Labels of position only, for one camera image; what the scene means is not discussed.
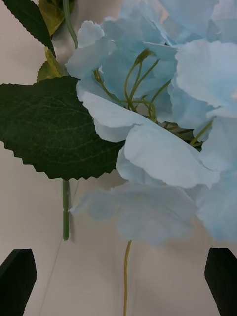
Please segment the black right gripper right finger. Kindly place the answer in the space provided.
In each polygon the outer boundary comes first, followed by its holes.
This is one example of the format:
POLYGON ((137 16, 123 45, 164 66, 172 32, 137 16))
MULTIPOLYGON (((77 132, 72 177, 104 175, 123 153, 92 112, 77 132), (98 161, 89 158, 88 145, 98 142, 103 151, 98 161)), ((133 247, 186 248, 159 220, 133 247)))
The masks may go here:
POLYGON ((219 314, 237 315, 237 258, 228 248, 210 248, 204 277, 219 314))

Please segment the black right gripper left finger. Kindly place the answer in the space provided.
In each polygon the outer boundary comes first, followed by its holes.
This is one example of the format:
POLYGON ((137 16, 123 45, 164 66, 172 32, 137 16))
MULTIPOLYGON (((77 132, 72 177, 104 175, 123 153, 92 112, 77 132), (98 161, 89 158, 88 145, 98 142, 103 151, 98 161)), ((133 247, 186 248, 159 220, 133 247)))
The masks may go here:
POLYGON ((36 280, 32 250, 13 250, 0 266, 0 315, 22 316, 36 280))

